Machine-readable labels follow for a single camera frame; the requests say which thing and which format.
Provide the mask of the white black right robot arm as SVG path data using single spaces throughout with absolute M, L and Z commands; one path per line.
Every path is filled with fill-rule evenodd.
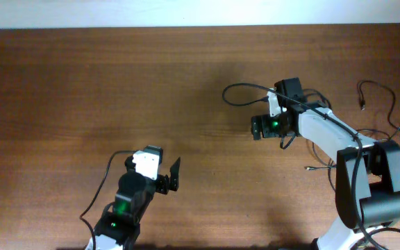
M 269 113 L 251 119 L 255 140 L 303 137 L 335 162 L 338 216 L 312 249 L 354 249 L 400 221 L 400 146 L 375 140 L 338 119 L 323 101 L 308 101 L 298 78 L 266 90 Z

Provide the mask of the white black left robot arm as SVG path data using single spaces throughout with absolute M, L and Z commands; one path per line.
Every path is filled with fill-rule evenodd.
M 105 206 L 85 247 L 94 249 L 132 249 L 140 234 L 140 221 L 156 193 L 168 194 L 179 187 L 181 160 L 170 168 L 170 176 L 147 178 L 135 171 L 132 157 L 125 160 L 126 173 L 118 181 L 115 200 Z

